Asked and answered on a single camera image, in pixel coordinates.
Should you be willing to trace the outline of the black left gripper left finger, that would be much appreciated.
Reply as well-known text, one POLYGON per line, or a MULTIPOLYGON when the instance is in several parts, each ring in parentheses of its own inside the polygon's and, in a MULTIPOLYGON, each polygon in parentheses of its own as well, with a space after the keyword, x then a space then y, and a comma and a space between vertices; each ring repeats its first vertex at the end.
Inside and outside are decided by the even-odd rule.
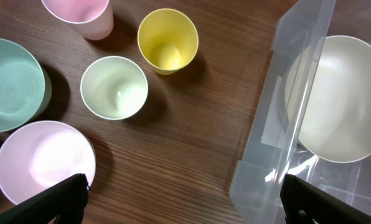
POLYGON ((0 224, 81 224, 88 203, 85 174, 74 174, 0 214, 0 224))

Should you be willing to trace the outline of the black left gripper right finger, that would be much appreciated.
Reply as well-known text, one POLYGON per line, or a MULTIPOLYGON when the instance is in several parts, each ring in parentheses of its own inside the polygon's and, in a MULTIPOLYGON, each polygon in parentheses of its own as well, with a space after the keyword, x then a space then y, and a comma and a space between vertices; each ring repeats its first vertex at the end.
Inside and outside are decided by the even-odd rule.
POLYGON ((285 175, 280 198, 286 224, 371 224, 370 215, 321 191, 295 175, 285 175))

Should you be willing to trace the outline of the cream white bowl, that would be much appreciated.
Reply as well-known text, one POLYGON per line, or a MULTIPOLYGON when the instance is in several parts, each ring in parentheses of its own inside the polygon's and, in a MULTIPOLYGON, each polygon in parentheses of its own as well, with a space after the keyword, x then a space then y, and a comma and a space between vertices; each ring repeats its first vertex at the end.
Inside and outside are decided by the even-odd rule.
POLYGON ((330 162, 371 155, 371 45, 326 37, 298 139, 330 162))

